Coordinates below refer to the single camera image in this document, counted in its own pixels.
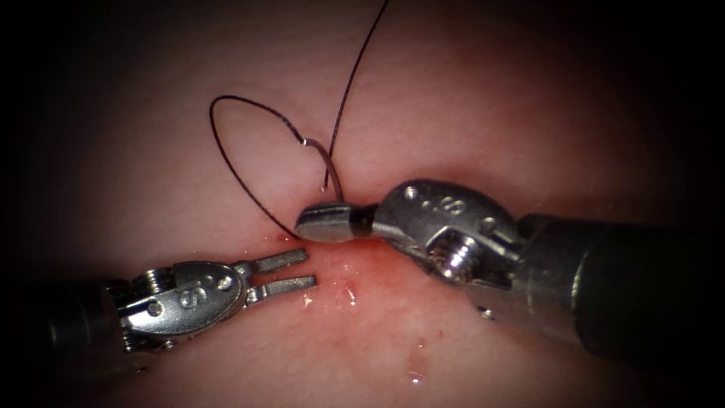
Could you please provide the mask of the right arm needle driver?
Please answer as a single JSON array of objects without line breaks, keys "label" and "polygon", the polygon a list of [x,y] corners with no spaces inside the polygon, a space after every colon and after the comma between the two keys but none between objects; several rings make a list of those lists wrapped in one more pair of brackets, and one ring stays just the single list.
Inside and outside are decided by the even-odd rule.
[{"label": "right arm needle driver", "polygon": [[511,286],[523,239],[510,213],[472,188],[413,179],[375,211],[372,233],[455,285]]}]

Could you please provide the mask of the right arm needle driver jaw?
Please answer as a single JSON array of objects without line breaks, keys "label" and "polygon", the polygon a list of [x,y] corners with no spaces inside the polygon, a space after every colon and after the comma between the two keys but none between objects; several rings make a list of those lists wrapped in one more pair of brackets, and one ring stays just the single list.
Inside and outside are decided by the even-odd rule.
[{"label": "right arm needle driver jaw", "polygon": [[304,224],[295,228],[296,234],[316,243],[344,243],[353,239],[352,230],[345,225]]},{"label": "right arm needle driver jaw", "polygon": [[352,230],[353,237],[367,237],[372,232],[377,209],[377,204],[361,206],[348,202],[320,202],[301,211],[295,228],[304,224],[345,225]]}]

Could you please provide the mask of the left arm needle driver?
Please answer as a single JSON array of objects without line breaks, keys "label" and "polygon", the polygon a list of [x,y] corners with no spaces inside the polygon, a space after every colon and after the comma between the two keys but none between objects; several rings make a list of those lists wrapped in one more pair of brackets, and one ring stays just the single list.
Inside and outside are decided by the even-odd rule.
[{"label": "left arm needle driver", "polygon": [[116,294],[125,350],[168,350],[208,331],[244,305],[245,262],[187,261],[148,270]]}]

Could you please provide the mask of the left arm needle driver jaw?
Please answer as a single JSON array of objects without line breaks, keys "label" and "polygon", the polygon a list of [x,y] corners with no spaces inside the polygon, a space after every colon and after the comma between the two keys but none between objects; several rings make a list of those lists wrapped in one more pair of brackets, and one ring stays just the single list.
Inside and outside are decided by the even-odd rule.
[{"label": "left arm needle driver jaw", "polygon": [[292,277],[284,280],[275,280],[269,283],[253,286],[246,292],[245,305],[252,306],[266,300],[269,297],[309,289],[316,285],[316,276],[308,275],[302,277]]},{"label": "left arm needle driver jaw", "polygon": [[278,270],[303,263],[307,259],[308,254],[305,249],[288,250],[250,261],[249,273],[251,276],[271,274]]}]

